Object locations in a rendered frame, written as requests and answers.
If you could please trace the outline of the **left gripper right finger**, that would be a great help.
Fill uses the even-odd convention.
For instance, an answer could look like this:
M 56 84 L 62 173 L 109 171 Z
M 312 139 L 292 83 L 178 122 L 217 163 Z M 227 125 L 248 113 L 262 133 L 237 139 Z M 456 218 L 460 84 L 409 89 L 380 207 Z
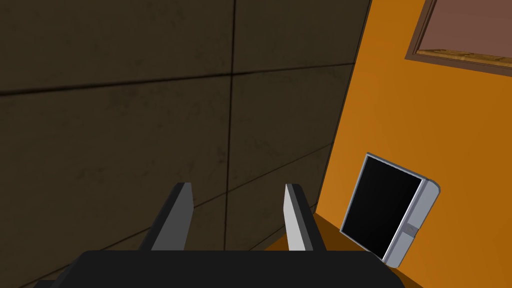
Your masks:
M 306 195 L 299 184 L 285 185 L 283 216 L 289 250 L 327 250 Z

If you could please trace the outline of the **brown framed window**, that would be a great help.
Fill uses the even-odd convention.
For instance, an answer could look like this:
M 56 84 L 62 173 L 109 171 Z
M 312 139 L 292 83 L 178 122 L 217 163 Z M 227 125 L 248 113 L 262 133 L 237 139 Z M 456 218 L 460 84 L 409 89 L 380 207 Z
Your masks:
M 512 77 L 512 0 L 424 0 L 405 59 Z

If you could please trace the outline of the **grey microwave with black door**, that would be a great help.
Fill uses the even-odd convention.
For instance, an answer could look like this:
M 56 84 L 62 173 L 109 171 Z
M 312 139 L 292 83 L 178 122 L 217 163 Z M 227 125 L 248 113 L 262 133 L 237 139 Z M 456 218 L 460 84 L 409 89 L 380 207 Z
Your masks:
M 440 191 L 435 181 L 366 153 L 340 232 L 398 268 Z

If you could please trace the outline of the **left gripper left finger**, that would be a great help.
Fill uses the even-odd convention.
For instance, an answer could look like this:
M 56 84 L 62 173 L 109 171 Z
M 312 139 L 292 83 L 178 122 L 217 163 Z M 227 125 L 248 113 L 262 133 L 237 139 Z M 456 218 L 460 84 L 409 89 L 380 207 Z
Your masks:
M 139 250 L 184 250 L 193 212 L 194 200 L 191 183 L 177 183 L 159 210 L 155 221 L 139 246 Z

